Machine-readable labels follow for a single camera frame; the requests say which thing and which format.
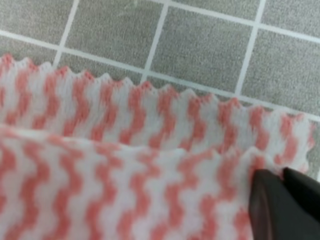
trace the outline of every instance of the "gray tile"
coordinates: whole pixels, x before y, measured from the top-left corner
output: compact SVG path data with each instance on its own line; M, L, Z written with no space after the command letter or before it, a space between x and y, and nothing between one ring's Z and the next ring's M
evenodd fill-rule
M260 0L174 0L182 4L254 20Z
M151 69L234 91L251 27L169 8Z
M320 114L320 45L260 30L242 94Z
M313 133L313 139L315 140L315 146L307 154L309 161L309 170L307 175L316 179L320 170L320 124L315 123L316 129Z
M283 29L320 37L319 0L268 0L262 22Z
M139 84L141 79L140 73L125 70L115 66L110 66L70 54L63 54L61 56L59 67L62 66L69 66L74 73L88 70L95 77L99 77L105 73L108 73L114 80L122 80L125 77L128 77L134 84Z
M44 62L52 63L56 56L56 51L0 36L0 56L3 54L11 54L17 61L28 57L36 65L39 65Z
M59 44L73 0L0 0L0 29Z
M150 1L83 0L66 45L144 68L162 7Z

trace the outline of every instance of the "cloth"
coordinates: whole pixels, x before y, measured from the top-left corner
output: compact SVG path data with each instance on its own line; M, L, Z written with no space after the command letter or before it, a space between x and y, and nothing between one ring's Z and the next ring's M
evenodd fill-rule
M8 240L252 239L252 172L306 171L314 145L303 114L10 55L0 123Z

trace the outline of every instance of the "white grout line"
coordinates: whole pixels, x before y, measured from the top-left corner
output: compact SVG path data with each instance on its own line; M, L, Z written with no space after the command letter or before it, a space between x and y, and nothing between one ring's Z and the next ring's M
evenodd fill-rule
M257 35L258 35L259 24L260 24L262 15L264 13L265 5L266 5L266 0L260 0L260 4L259 4L258 11L256 13L251 36L250 36L248 46L246 48L246 52L244 55L244 60L242 63L242 68L240 71L239 79L238 79L238 81L236 83L236 87L235 87L235 95L237 97L241 95L242 87L243 87L243 84L244 84L244 81L246 78L246 73L247 73L247 70L248 70L248 67L250 64L251 55L254 51L254 46L255 46L256 39L257 39Z
M149 56L146 60L145 66L144 66L144 71L141 77L141 83L143 83L144 81L147 80L150 68L151 68L151 64L152 64L152 60L154 59L155 53L156 53L156 49L157 49L157 45L160 39L160 35L162 32L162 28L164 26L165 20L166 20L166 16L168 13L168 5L169 5L170 0L166 0L166 2L164 3L163 7L162 7L162 11L159 17L159 21L158 24L156 26L156 30L155 30L155 34L154 34L154 38L153 38L153 42L150 48L150 52L149 52Z
M294 31L290 31L290 30L286 30L286 29L282 29L282 28L279 28L276 26L270 26L270 25L266 25L266 24L262 24L262 23L259 24L259 28L263 29L263 30L267 30L269 32L274 32L277 34L286 35L286 36L293 37L296 39L306 40L309 42L320 44L320 38L317 38L315 36L310 36L310 35L306 35L303 33L298 33L298 32L294 32Z
M287 106L282 106L282 105L274 104L274 103L271 103L268 101L262 101L259 99L247 97L247 96L239 96L238 99L240 101L244 101L244 102L247 102L252 105L261 105L265 108L270 108L270 109L280 109L288 114L297 115L297 114L303 113L309 120L315 121L315 122L320 122L320 116L317 116L317 115L314 115L311 113L307 113L307 112L303 112L303 111L299 111L299 110L295 110L295 109L289 108Z
M186 5L183 3L179 3L179 2L171 1L169 3L169 6L174 7L174 8L178 8L178 9L182 9L182 10L186 10L189 12L201 14L201 15L211 16L211 17L215 17L218 19L223 19L223 20L235 22L238 24L244 24L244 25L248 25L248 26L253 26L255 24L255 22L251 21L251 20L247 20L247 19L243 19L243 18L239 18L236 16L231 16L231 15L226 15L226 14L223 14L220 12L206 10L206 9L199 8L199 7L189 6L189 5Z
M191 81L187 81L187 80L183 80L183 79L179 79L179 78L175 78L172 76L168 76L162 73L157 73L157 72L153 72L151 71L149 76L154 77L154 78L158 78L158 79L162 79L165 80L167 82L170 83L174 83L174 84L180 84L183 86L186 86L188 88L192 88L192 89L197 89L200 91L205 91L205 92L209 92L209 93L213 93L219 96L223 96L223 97L227 97L227 98L233 98L236 97L234 93L232 92L228 92L228 91L224 91L224 90L220 90L214 87L208 87L208 86L204 86L195 82L191 82ZM278 105L278 104L274 104L271 102L267 102L267 101L262 101L259 99L255 99L252 97L247 97L247 96L238 96L238 99L240 101L252 104L252 105L261 105L265 108L270 108L270 109L280 109L288 114L293 114L293 115L297 115L300 113L305 114L305 116L310 119L311 121L315 121L315 122L320 122L320 116L311 114L311 113L307 113L307 112L303 112L303 111L298 111L298 110L294 110L292 108L286 107L286 106L282 106L282 105Z
M140 73L140 74L142 74L144 72L144 70L139 67L131 66L129 64L125 64L125 63L122 63L119 61L114 61L114 60L111 60L108 58L92 55L92 54L89 54L89 53L86 53L83 51L79 51L79 50L75 50L75 49L71 49L71 48L67 48L67 47L63 48L62 52L66 53L66 54L78 56L78 57L81 57L84 59L89 59L89 60L92 60L92 61L95 61L98 63L107 64L107 65L114 66L117 68L133 71L133 72Z
M0 30L0 36L7 37L14 40L19 40L28 44L34 44L40 47L44 47L47 49L58 50L59 46L55 44L51 44L45 41L40 41L31 37L22 36L19 34L11 33L8 31Z
M72 26L72 22L75 19L75 15L76 15L76 11L77 11L77 8L78 8L78 5L79 5L79 1L80 0L73 0L73 4L72 4L72 7L71 7L71 10L70 10L69 17L68 17L68 20L66 22L65 28L64 28L64 32L63 32L62 37L61 37L61 41L60 41L60 44L59 44L58 51L56 52L56 55L55 55L54 60L53 60L53 67L54 68L57 68L57 66L58 66L58 64L60 62L60 58L61 58L61 55L62 55L62 50L65 47L65 44L66 44L70 29L71 29L71 26Z
M154 78L158 78L158 79L162 79L162 80L165 80L165 81L173 83L173 84L180 84L180 85L186 86L188 88L192 88L192 89L197 89L197 90L204 91L204 92L213 93L213 94L220 95L220 96L227 97L227 98L232 98L235 95L232 92L220 90L220 89L217 89L217 88L214 88L214 87L204 86L204 85L201 85L199 83L195 83L195 82L192 82L192 81L187 81L187 80L176 78L176 77L173 77L173 76L168 76L168 75L165 75L165 74L162 74L162 73L158 73L158 72L154 72L154 71L150 71L149 76L154 77Z

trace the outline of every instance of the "folded cloth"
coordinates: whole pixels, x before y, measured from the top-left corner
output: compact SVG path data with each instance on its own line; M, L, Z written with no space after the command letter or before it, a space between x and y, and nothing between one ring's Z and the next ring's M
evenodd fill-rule
M0 58L0 239L250 240L255 169L306 171L303 114Z
M0 126L0 239L250 240L255 147L219 154Z
M301 170L314 144L313 126L303 114L244 107L236 98L221 102L192 90L177 93L169 85L135 86L108 74L94 78L10 55L0 58L0 123L159 150L199 153L214 147L223 154L256 147L277 164Z

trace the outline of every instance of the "zigzag pattern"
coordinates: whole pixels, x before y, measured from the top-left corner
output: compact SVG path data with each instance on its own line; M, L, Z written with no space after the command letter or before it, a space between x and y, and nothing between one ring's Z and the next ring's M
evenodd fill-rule
M79 221L87 224L87 234L78 239L164 240L174 236L179 236L179 239L222 239L220 236L228 236L228 233L220 228L221 224L225 224L220 222L223 212L221 208L225 208L223 214L228 214L228 217L223 219L229 219L228 224L234 226L233 234L238 236L237 239L250 239L250 232L246 230L250 224L243 221L248 214L247 208L242 205L243 202L248 202L249 195L239 193L249 188L253 169L264 167L264 164L269 168L280 169L272 159L256 148L248 150L246 154L239 149L232 149L220 155L214 148L197 154L181 154L179 149L160 152L147 147L96 143L47 133L38 132L37 135L32 135L25 130L8 131L5 126L0 127L0 140L1 151L5 154L2 159L13 158L19 165L23 163L23 171L27 176L21 183L14 181L11 190L2 191L5 198L11 198L12 203L2 201L0 216L6 210L12 209L12 204L18 203L20 198L24 206L21 218L15 218L13 214L12 219L6 219L10 225L1 228L3 232L0 234L5 236L6 240L22 238L29 230L41 224L37 220L40 211L52 210L56 213L52 226L42 228L43 232L35 231L33 239L71 239L70 229ZM49 175L58 174L57 169L50 167L51 161L59 161L59 167L67 174L68 181L59 186L50 209L43 209L38 207L38 204L45 206L40 202L44 193L39 191L39 187L46 186ZM97 185L82 184L88 174L88 170L79 168L78 165L82 162L85 162L87 169L93 170L89 176L96 179ZM20 174L12 171L13 164L10 167L7 165L8 161L0 164L1 169L6 169L1 171L1 184L6 176L14 174L18 177ZM128 171L128 185L116 184L114 171L121 169ZM246 174L241 174L239 180L237 172ZM79 198L82 191L90 193L91 189L98 187L100 183L102 188L99 197L86 196L90 199L89 204L79 206L84 208L86 214L84 219L78 219L77 212L71 210L72 198ZM203 184L209 183L215 187L203 189ZM155 189L153 184L164 184L165 188ZM10 191L14 192L14 189L21 189L20 195L16 196L18 199L12 198L14 194ZM115 218L119 209L112 206L115 204L116 195L123 194L123 191L132 191L135 199L123 199L122 213L119 218ZM193 192L192 201L182 201L186 191ZM159 194L162 195L163 205L156 206L152 202ZM189 219L187 212L190 211L198 220ZM109 229L104 226L102 219L106 222L115 221L117 227ZM194 225L185 228L184 225L189 221L193 221ZM137 223L140 223L140 228L143 226L143 231L135 228Z
M10 55L0 58L0 104L0 119L12 126L131 146L193 152L216 146L220 153L255 146L278 163L299 164L314 144L303 115L243 107L235 98L220 102L191 90L178 93L170 86L155 89L149 82L134 86L107 74L54 70L48 63L34 66Z
M314 145L302 114L10 55L1 122L5 240L251 240L253 172L306 171Z

